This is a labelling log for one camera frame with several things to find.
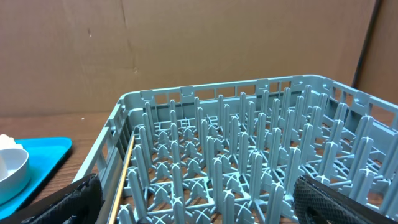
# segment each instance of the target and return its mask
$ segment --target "wooden table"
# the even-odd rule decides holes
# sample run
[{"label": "wooden table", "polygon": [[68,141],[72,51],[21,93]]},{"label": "wooden table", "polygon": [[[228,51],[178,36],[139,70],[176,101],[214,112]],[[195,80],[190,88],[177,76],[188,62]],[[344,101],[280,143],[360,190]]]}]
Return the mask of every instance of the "wooden table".
[{"label": "wooden table", "polygon": [[[69,158],[33,202],[60,190],[72,182],[109,115],[110,112],[101,112],[0,118],[1,133],[12,136],[15,139],[66,136],[73,141]],[[394,118],[393,114],[379,108],[372,110],[372,116],[383,123],[391,123]],[[369,200],[372,200],[373,203],[380,203],[381,198],[371,197]],[[219,221],[219,217],[215,217],[215,219],[216,222]],[[283,223],[291,222],[284,218]]]}]

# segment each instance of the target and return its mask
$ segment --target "chopstick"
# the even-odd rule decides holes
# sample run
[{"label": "chopstick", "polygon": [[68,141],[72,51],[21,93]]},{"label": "chopstick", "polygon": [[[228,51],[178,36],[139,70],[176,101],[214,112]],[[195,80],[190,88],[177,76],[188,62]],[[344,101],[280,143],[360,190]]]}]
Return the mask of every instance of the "chopstick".
[{"label": "chopstick", "polygon": [[133,146],[134,146],[134,136],[132,137],[132,140],[129,145],[129,149],[127,150],[127,154],[125,157],[126,162],[124,163],[124,167],[122,170],[122,177],[121,177],[121,180],[118,185],[118,191],[116,192],[116,198],[115,198],[114,204],[112,206],[111,218],[109,219],[109,224],[114,224],[116,221],[116,215],[118,213],[120,198],[121,198],[122,191],[123,191],[124,181],[126,180],[127,168],[129,167],[130,157],[131,157],[131,152],[132,152]]}]

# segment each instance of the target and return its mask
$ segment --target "blue tray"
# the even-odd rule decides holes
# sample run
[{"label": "blue tray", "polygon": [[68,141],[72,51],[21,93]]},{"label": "blue tray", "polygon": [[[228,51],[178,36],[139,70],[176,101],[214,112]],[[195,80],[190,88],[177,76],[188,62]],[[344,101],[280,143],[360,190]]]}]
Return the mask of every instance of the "blue tray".
[{"label": "blue tray", "polygon": [[0,220],[13,214],[34,192],[72,146],[66,137],[21,139],[16,143],[23,145],[29,153],[30,180],[25,189],[10,201],[0,205]]}]

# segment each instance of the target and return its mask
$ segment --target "light blue dishwasher rack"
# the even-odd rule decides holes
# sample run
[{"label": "light blue dishwasher rack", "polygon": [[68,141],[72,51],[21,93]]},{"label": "light blue dishwasher rack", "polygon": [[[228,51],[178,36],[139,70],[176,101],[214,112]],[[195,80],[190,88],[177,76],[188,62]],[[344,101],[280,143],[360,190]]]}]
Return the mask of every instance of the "light blue dishwasher rack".
[{"label": "light blue dishwasher rack", "polygon": [[[242,86],[254,93],[238,92]],[[223,88],[233,94],[219,95]],[[197,98],[201,90],[214,97]],[[170,100],[176,94],[179,100]],[[157,104],[157,95],[169,103]],[[370,116],[373,106],[394,114],[390,126]],[[75,180],[98,166],[106,199],[100,222],[108,220],[127,159],[123,195],[135,205],[120,206],[122,224],[210,223],[216,213],[223,223],[254,223],[254,216],[297,222],[292,192],[301,174],[398,220],[397,112],[317,75],[135,91],[120,98]],[[124,159],[132,135],[132,157]],[[373,205],[368,192],[384,200]],[[204,203],[193,203],[198,198]],[[162,204],[169,208],[159,210]]]}]

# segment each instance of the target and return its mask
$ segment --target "brown cardboard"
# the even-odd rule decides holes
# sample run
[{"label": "brown cardboard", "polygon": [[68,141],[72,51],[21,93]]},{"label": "brown cardboard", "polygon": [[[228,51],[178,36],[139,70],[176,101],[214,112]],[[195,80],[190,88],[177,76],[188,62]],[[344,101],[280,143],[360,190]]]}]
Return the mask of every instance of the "brown cardboard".
[{"label": "brown cardboard", "polygon": [[360,90],[395,104],[398,104],[397,26],[398,1],[383,1],[358,80]]},{"label": "brown cardboard", "polygon": [[350,84],[374,0],[0,1],[0,116],[126,92],[317,73]]}]

